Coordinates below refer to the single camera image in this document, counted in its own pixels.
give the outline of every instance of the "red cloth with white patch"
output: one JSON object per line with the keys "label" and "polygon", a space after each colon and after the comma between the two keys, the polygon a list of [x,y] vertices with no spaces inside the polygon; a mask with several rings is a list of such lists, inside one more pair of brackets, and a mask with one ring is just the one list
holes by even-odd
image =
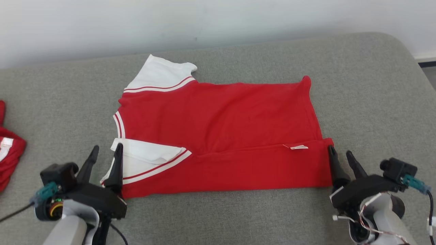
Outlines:
{"label": "red cloth with white patch", "polygon": [[5,108],[5,103],[0,101],[0,191],[6,188],[26,148],[26,141],[2,127]]}
{"label": "red cloth with white patch", "polygon": [[114,115],[123,196],[331,185],[328,145],[298,83],[199,83],[191,63],[150,56]]}

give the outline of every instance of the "gray table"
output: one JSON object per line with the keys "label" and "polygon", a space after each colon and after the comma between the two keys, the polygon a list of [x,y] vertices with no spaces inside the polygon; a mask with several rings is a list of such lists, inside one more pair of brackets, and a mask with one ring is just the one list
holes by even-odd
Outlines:
{"label": "gray table", "polygon": [[[418,166],[436,187],[436,93],[403,44],[377,33],[325,39],[155,54],[198,66],[194,77],[217,84],[297,82],[312,78],[310,96],[324,137],[351,149],[369,173],[382,159]],[[51,163],[81,165],[92,146],[100,156],[92,181],[106,172],[116,137],[112,120],[123,88],[147,54],[0,70],[5,125],[28,141],[7,189],[0,216],[25,205]],[[350,244],[346,222],[333,222],[329,188],[153,195],[128,201],[114,224],[129,244]],[[403,221],[429,244],[428,197],[408,190]],[[0,224],[1,244],[40,244],[54,223],[28,210]],[[108,244],[122,244],[110,231]]]}

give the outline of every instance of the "white wall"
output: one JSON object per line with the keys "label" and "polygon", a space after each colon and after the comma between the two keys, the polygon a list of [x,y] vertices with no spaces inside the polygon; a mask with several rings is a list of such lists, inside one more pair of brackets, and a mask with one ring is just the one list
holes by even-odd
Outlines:
{"label": "white wall", "polygon": [[0,0],[0,68],[379,31],[436,60],[435,0]]}

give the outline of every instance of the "teal connector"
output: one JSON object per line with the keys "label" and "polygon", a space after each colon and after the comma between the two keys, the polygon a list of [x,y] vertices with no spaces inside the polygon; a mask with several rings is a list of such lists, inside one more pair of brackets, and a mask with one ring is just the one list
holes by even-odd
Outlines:
{"label": "teal connector", "polygon": [[37,191],[29,201],[30,203],[34,203],[34,206],[37,207],[43,201],[53,197],[57,192],[58,185],[55,182],[50,182]]}
{"label": "teal connector", "polygon": [[419,190],[419,192],[421,192],[422,194],[427,195],[427,191],[431,191],[432,188],[426,184],[424,184],[424,182],[416,179],[415,177],[413,177],[412,175],[406,174],[402,180],[403,184],[410,186],[412,188],[415,188],[417,190]]}

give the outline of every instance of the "black wire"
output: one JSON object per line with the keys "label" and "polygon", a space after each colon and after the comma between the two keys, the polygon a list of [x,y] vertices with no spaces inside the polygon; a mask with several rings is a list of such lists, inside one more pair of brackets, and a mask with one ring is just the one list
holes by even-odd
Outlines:
{"label": "black wire", "polygon": [[[433,219],[433,196],[432,193],[430,192],[430,190],[427,190],[427,194],[429,195],[430,198],[430,215],[429,215],[429,226],[430,229],[432,229],[432,219]],[[432,245],[435,245],[435,241],[433,240],[433,236],[430,236],[430,242],[432,243]]]}
{"label": "black wire", "polygon": [[117,227],[115,227],[112,223],[110,224],[110,227],[112,227],[112,229],[114,229],[121,236],[121,238],[124,240],[125,245],[129,245],[127,243],[127,239],[124,237],[124,235],[121,233],[121,231],[119,231],[119,229]]}
{"label": "black wire", "polygon": [[6,215],[5,217],[0,219],[0,223],[5,221],[5,220],[7,220],[7,219],[9,219],[9,218],[11,218],[11,217],[13,217],[13,216],[15,216],[15,215],[17,215],[17,214],[19,214],[19,213],[21,213],[21,212],[23,212],[24,210],[26,210],[26,209],[28,209],[28,208],[30,208],[32,206],[33,206],[33,202],[27,204],[26,206],[24,206],[24,207],[22,207],[20,209],[18,209],[17,211],[13,212],[12,214]]}

